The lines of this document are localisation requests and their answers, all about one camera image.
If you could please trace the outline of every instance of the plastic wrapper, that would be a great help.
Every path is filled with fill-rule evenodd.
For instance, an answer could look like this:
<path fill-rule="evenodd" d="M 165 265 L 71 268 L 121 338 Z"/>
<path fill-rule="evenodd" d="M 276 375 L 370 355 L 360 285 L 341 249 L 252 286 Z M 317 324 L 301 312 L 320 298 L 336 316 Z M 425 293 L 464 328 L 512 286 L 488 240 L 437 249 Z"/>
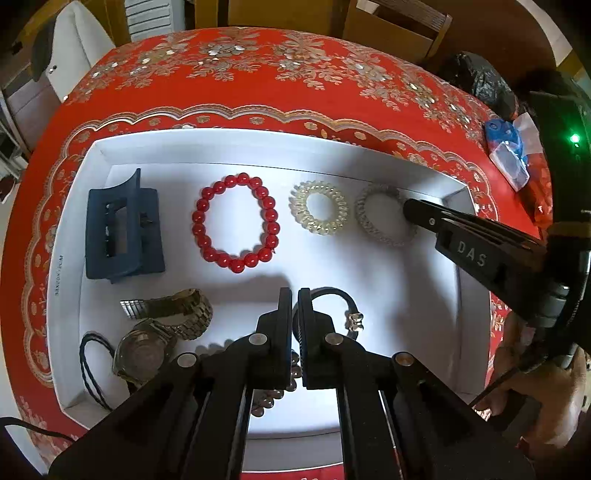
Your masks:
<path fill-rule="evenodd" d="M 485 123 L 489 157 L 517 192 L 530 179 L 527 156 L 517 129 L 510 122 L 494 119 Z"/>
<path fill-rule="evenodd" d="M 505 79 L 486 59 L 463 51 L 446 61 L 437 75 L 478 98 L 503 120 L 514 120 L 519 101 Z"/>

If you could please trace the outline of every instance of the red bead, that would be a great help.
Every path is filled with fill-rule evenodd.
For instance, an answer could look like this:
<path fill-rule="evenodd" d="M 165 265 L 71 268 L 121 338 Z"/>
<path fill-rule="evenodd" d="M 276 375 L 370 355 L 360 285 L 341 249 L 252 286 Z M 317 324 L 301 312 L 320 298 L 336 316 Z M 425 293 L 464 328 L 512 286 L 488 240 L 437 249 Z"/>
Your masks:
<path fill-rule="evenodd" d="M 203 223 L 205 221 L 205 213 L 195 210 L 191 215 L 194 223 Z"/>
<path fill-rule="evenodd" d="M 248 186 L 253 190 L 257 189 L 262 186 L 262 180 L 259 177 L 253 177 L 248 181 Z"/>
<path fill-rule="evenodd" d="M 273 197 L 265 197 L 261 201 L 261 205 L 263 208 L 275 208 L 275 199 Z"/>
<path fill-rule="evenodd" d="M 239 173 L 238 177 L 236 177 L 236 181 L 239 185 L 248 185 L 248 182 L 251 178 L 248 176 L 248 173 Z"/>
<path fill-rule="evenodd" d="M 199 212 L 207 212 L 209 210 L 209 202 L 206 199 L 199 199 L 197 201 L 197 210 Z"/>
<path fill-rule="evenodd" d="M 227 253 L 220 253 L 217 257 L 216 263 L 222 267 L 222 268 L 226 268 L 227 266 L 230 265 L 230 262 L 232 261 L 232 259 L 230 258 L 230 255 L 228 255 Z"/>
<path fill-rule="evenodd" d="M 234 273 L 242 273 L 244 272 L 244 261 L 240 258 L 235 258 L 230 262 L 230 270 Z"/>
<path fill-rule="evenodd" d="M 197 237 L 197 246 L 199 248 L 206 248 L 212 246 L 212 239 L 207 235 L 199 235 Z"/>
<path fill-rule="evenodd" d="M 218 195 L 224 193 L 226 191 L 226 184 L 222 181 L 217 181 L 213 184 L 213 191 Z"/>
<path fill-rule="evenodd" d="M 244 264 L 248 268 L 256 267 L 257 263 L 258 263 L 258 257 L 256 254 L 251 252 L 249 254 L 244 255 Z"/>
<path fill-rule="evenodd" d="M 269 196 L 269 189 L 267 187 L 257 187 L 255 189 L 255 197 L 259 200 Z"/>
<path fill-rule="evenodd" d="M 202 223 L 194 223 L 193 224 L 193 235 L 199 236 L 205 233 L 205 225 Z"/>
<path fill-rule="evenodd" d="M 274 222 L 279 218 L 277 211 L 273 208 L 263 210 L 263 217 L 267 222 Z"/>
<path fill-rule="evenodd" d="M 206 200 L 211 200 L 216 193 L 213 191 L 211 187 L 203 187 L 201 190 L 201 198 Z"/>
<path fill-rule="evenodd" d="M 267 233 L 270 233 L 271 235 L 276 235 L 279 233 L 279 230 L 281 230 L 281 228 L 279 227 L 279 223 L 269 222 L 267 224 Z"/>
<path fill-rule="evenodd" d="M 268 262 L 273 256 L 270 248 L 263 247 L 258 251 L 258 258 L 261 262 Z"/>
<path fill-rule="evenodd" d="M 236 186 L 237 179 L 234 175 L 227 175 L 223 182 L 226 187 L 231 189 L 232 187 Z"/>
<path fill-rule="evenodd" d="M 217 250 L 214 247 L 204 248 L 202 255 L 206 262 L 215 262 L 217 260 Z"/>
<path fill-rule="evenodd" d="M 265 238 L 265 247 L 273 249 L 277 245 L 279 245 L 279 239 L 277 238 L 277 236 L 267 235 L 267 237 Z"/>

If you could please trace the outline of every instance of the black plastic bag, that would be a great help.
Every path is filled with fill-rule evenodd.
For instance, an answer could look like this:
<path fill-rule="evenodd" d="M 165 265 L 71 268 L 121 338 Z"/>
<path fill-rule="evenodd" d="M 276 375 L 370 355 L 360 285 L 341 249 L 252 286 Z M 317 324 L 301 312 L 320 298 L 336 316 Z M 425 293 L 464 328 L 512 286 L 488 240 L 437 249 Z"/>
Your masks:
<path fill-rule="evenodd" d="M 519 101 L 505 79 L 483 57 L 463 51 L 448 59 L 437 75 L 478 98 L 503 120 L 518 116 Z"/>

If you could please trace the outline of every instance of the watch face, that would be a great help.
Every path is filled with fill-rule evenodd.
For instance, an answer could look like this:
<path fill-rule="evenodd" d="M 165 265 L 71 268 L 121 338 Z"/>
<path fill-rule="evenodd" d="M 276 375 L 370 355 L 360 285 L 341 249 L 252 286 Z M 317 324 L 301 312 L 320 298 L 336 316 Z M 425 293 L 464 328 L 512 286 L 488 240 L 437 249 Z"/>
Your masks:
<path fill-rule="evenodd" d="M 166 358 L 166 342 L 156 333 L 133 330 L 118 349 L 119 369 L 141 383 L 152 379 Z"/>

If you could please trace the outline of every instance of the wristwatch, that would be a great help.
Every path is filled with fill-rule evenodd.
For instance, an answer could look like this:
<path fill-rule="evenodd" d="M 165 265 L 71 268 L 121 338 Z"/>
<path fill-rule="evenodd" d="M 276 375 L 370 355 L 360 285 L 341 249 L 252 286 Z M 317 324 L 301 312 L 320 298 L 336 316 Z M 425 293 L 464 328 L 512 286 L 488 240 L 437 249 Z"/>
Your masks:
<path fill-rule="evenodd" d="M 176 337 L 153 320 L 139 322 L 119 342 L 113 357 L 113 373 L 141 387 L 168 363 L 175 344 Z"/>
<path fill-rule="evenodd" d="M 182 340 L 195 340 L 207 330 L 213 309 L 207 297 L 196 288 L 188 288 L 174 295 L 151 300 L 121 300 L 121 306 L 131 320 L 151 319 L 159 330 Z M 183 315 L 184 322 L 170 325 L 158 319 Z"/>

